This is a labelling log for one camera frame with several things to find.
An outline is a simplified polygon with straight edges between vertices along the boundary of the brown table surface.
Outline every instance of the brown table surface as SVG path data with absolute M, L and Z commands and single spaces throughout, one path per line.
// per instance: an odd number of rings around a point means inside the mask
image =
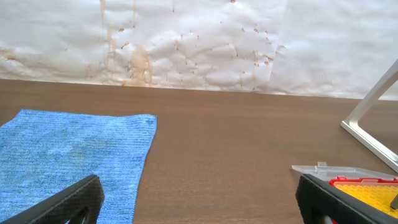
M 393 174 L 340 127 L 358 100 L 0 80 L 0 124 L 20 109 L 158 116 L 134 223 L 302 223 L 291 165 Z M 398 102 L 361 123 L 398 146 Z

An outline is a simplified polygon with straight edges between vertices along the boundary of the white backdrop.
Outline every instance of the white backdrop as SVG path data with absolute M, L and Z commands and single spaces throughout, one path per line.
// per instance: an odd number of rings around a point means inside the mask
M 5 0 L 0 30 L 0 78 L 362 98 L 398 1 Z

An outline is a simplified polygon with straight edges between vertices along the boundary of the yellow surface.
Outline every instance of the yellow surface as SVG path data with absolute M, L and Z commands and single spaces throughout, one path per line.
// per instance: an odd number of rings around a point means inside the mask
M 336 187 L 364 203 L 398 218 L 398 210 L 390 208 L 392 200 L 398 194 L 398 187 L 355 185 L 336 185 Z

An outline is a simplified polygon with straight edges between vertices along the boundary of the blue towel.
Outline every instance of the blue towel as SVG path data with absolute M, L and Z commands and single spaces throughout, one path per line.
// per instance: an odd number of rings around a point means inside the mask
M 156 116 L 22 110 L 0 128 L 0 222 L 96 174 L 98 223 L 132 223 Z

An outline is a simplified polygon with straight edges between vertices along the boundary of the metal base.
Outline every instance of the metal base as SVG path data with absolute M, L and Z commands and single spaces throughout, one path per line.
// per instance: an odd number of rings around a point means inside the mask
M 386 74 L 376 83 L 365 98 L 358 104 L 351 114 L 341 122 L 341 126 L 354 136 L 359 142 L 377 155 L 391 169 L 398 172 L 398 156 L 370 134 L 358 126 L 359 119 L 375 104 L 388 88 L 398 80 L 398 60 L 391 66 Z

